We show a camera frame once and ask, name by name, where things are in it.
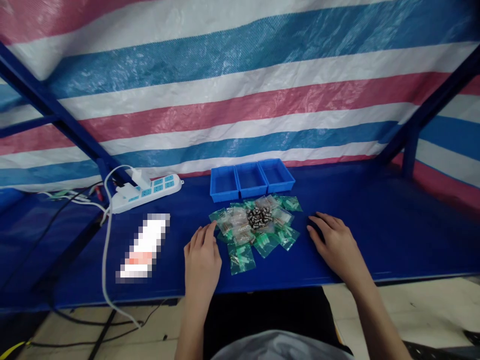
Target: person's left hand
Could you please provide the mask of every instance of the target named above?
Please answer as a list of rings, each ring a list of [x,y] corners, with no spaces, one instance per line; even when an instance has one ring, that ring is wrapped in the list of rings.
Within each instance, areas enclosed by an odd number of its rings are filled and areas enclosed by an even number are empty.
[[[220,277],[220,258],[214,221],[199,227],[183,248],[185,255],[185,299],[197,311],[208,311]]]

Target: gray shirt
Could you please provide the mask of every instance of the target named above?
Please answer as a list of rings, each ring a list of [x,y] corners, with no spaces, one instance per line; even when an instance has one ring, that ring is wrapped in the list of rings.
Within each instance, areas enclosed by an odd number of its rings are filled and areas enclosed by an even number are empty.
[[[351,360],[349,353],[327,343],[293,332],[269,330],[244,337],[225,346],[212,360],[326,359]]]

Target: white stripe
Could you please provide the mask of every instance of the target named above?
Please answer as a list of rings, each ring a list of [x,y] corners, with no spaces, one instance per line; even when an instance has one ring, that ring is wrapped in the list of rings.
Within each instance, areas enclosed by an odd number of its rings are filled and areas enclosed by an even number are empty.
[[[355,155],[377,155],[385,147],[376,141],[371,142],[353,142],[342,146],[329,146],[315,149],[295,148],[287,151],[269,151],[243,157],[218,157],[210,159],[202,159],[195,161],[187,161],[181,164],[165,167],[146,167],[146,171],[150,178],[166,176],[170,174],[186,174],[194,172],[204,172],[211,168],[226,165],[237,165],[248,162],[260,161],[265,159],[280,158],[283,161],[304,161],[316,159],[339,158],[342,156]],[[0,186],[1,188],[15,188],[26,192],[40,191],[56,191],[62,189],[74,189],[80,187],[88,187],[98,181],[101,181],[100,175],[88,178],[80,178],[74,180],[53,182],[47,184],[18,185],[18,186]]]
[[[208,79],[72,97],[60,103],[77,120],[84,120],[315,84],[424,72],[451,73],[476,46],[476,42],[462,42],[290,62]],[[20,106],[15,113],[0,113],[0,124],[36,117],[38,113],[31,107]]]
[[[367,5],[391,0],[158,0],[134,3],[79,30],[8,48],[39,79],[62,58],[193,37],[289,13]]]
[[[451,176],[480,188],[480,161],[419,139],[416,159]]]
[[[480,124],[480,96],[455,96],[438,115]]]
[[[392,103],[354,110],[335,110],[290,114],[280,117],[239,121],[202,130],[157,133],[102,142],[111,155],[133,151],[179,149],[225,139],[255,138],[272,133],[308,129],[338,129],[367,123],[406,122],[418,106]],[[0,169],[28,169],[39,166],[78,162],[88,157],[78,147],[54,148],[0,156]]]

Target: hand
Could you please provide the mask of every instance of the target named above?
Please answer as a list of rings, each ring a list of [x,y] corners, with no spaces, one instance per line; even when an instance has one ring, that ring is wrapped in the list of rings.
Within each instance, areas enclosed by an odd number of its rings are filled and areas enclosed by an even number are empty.
[[[220,258],[214,221],[199,227],[183,248],[185,255],[185,299],[196,311],[207,312],[220,277]]]
[[[350,291],[362,290],[373,284],[372,276],[360,253],[350,229],[339,218],[317,212],[308,218],[318,225],[325,243],[310,225],[306,228],[316,249],[327,265],[346,284]]]

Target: pink stripe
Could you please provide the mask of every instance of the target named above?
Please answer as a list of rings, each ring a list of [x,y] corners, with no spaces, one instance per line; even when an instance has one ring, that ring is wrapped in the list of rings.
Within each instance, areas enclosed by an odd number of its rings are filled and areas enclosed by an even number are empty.
[[[480,75],[475,76],[472,81],[468,83],[461,91],[463,95],[476,95],[480,96]]]
[[[126,5],[145,0],[6,0],[0,6],[4,45],[70,33]]]
[[[288,168],[296,168],[296,167],[310,166],[310,165],[322,165],[322,164],[344,163],[344,162],[359,161],[359,160],[370,160],[370,159],[373,159],[374,157],[375,155],[352,155],[352,156],[331,157],[327,159],[284,161],[283,163]],[[210,175],[210,170],[178,174],[178,176],[180,176],[181,178],[194,178],[194,177],[206,176],[206,175]]]
[[[290,114],[352,110],[392,103],[420,105],[448,75],[426,72],[301,86],[224,101],[98,117],[83,120],[81,124],[101,143]],[[2,139],[0,155],[71,146],[67,138],[46,125]]]
[[[404,154],[398,154],[393,163],[402,166]],[[415,161],[413,178],[420,187],[453,208],[480,219],[480,189],[455,180],[423,162]]]

